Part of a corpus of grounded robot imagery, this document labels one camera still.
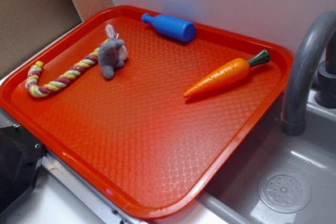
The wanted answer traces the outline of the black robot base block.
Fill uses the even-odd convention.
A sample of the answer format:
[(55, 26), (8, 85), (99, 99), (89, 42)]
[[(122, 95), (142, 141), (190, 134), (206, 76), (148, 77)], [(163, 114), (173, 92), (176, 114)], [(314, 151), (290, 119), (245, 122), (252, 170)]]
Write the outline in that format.
[(35, 189), (45, 152), (20, 124), (1, 128), (1, 215)]

